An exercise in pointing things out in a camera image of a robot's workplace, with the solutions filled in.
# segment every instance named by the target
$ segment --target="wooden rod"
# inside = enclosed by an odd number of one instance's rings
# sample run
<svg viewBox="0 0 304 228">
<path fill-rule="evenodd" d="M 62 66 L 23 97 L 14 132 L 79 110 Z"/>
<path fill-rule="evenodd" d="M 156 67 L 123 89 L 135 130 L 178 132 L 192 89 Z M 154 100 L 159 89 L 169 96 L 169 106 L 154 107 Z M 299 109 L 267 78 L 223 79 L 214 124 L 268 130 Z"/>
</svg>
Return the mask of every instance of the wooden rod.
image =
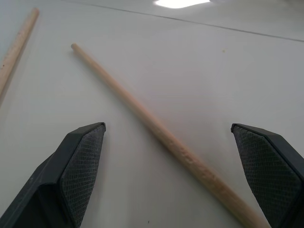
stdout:
<svg viewBox="0 0 304 228">
<path fill-rule="evenodd" d="M 168 150 L 223 204 L 246 228 L 268 228 L 265 219 L 259 217 L 229 186 L 190 150 L 177 140 L 130 93 L 118 84 L 96 61 L 77 44 L 72 49 L 98 76 L 131 108 Z"/>
<path fill-rule="evenodd" d="M 31 30 L 33 29 L 36 19 L 39 15 L 39 10 L 33 8 L 31 13 L 28 15 L 24 21 L 21 29 L 19 30 L 15 41 L 10 46 L 7 51 L 0 68 L 0 96 L 2 94 L 3 88 L 10 76 L 10 73 L 16 63 L 16 60 L 21 52 L 21 49 L 27 40 Z"/>
</svg>

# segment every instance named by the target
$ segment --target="wooden dowel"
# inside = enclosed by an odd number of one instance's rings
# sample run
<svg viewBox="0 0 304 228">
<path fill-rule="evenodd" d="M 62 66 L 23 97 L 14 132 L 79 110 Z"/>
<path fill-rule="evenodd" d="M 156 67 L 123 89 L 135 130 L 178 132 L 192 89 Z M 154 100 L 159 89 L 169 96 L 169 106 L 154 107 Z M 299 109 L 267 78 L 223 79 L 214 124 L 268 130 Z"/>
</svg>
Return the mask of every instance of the wooden dowel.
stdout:
<svg viewBox="0 0 304 228">
<path fill-rule="evenodd" d="M 268 228 L 265 219 L 259 217 L 237 194 L 228 187 L 210 168 L 178 141 L 135 98 L 119 85 L 96 61 L 77 44 L 72 49 L 91 67 L 98 76 L 131 108 L 168 150 L 216 197 L 246 228 Z"/>
<path fill-rule="evenodd" d="M 39 10 L 33 8 L 31 14 L 28 15 L 24 21 L 21 29 L 19 30 L 13 44 L 7 51 L 0 68 L 0 96 L 2 94 L 3 88 L 10 76 L 10 73 L 16 63 L 16 60 L 21 52 L 21 49 L 27 40 L 32 28 L 35 25 L 36 19 L 39 15 Z"/>
</svg>

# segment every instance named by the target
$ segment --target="textured grip pad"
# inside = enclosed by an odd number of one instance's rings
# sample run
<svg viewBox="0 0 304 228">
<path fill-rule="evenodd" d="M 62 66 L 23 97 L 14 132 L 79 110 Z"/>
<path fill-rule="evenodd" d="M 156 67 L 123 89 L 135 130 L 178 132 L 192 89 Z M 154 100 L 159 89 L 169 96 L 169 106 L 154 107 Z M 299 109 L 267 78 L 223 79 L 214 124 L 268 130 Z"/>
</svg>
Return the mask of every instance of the textured grip pad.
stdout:
<svg viewBox="0 0 304 228">
<path fill-rule="evenodd" d="M 66 207 L 76 228 L 81 225 L 94 187 L 103 136 L 103 125 L 84 135 L 60 179 Z"/>
<path fill-rule="evenodd" d="M 301 191 L 301 180 L 263 137 L 233 129 L 247 182 L 272 228 L 278 228 Z"/>
</svg>

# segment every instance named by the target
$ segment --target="wooden stick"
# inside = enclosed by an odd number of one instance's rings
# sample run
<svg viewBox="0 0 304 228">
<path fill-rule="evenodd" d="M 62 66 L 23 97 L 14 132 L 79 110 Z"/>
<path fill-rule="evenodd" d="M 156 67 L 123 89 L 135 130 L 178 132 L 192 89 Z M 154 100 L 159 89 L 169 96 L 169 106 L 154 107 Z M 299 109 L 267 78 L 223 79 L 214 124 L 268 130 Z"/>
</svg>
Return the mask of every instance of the wooden stick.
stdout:
<svg viewBox="0 0 304 228">
<path fill-rule="evenodd" d="M 6 53 L 3 59 L 0 68 L 0 96 L 16 63 L 16 60 L 21 52 L 21 49 L 35 25 L 38 15 L 39 10 L 37 8 L 33 8 L 31 14 L 28 15 L 21 29 L 19 30 L 14 43 L 10 46 L 8 52 Z"/>
<path fill-rule="evenodd" d="M 155 119 L 130 93 L 119 85 L 96 61 L 77 44 L 72 49 L 91 67 L 99 77 L 132 109 L 168 150 L 235 215 L 246 228 L 268 228 L 259 217 L 233 190 L 210 168 L 179 142 L 158 120 Z"/>
</svg>

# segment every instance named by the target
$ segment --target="white table surface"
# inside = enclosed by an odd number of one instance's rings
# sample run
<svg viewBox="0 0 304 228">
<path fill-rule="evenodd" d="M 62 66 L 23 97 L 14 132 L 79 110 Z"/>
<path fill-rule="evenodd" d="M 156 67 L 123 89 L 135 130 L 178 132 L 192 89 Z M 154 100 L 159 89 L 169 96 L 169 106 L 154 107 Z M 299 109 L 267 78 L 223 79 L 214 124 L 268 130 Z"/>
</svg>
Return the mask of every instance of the white table surface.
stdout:
<svg viewBox="0 0 304 228">
<path fill-rule="evenodd" d="M 73 42 L 258 213 L 232 123 L 279 133 L 304 154 L 304 43 L 285 39 L 292 35 L 272 38 L 58 0 L 1 0 L 0 6 L 1 56 L 26 14 L 40 9 L 0 101 L 0 215 L 67 133 L 105 122 L 82 228 L 241 227 L 73 54 Z M 254 32 L 258 26 L 248 21 Z"/>
<path fill-rule="evenodd" d="M 159 7 L 155 0 L 64 1 L 304 41 L 302 0 L 210 0 L 182 9 Z"/>
</svg>

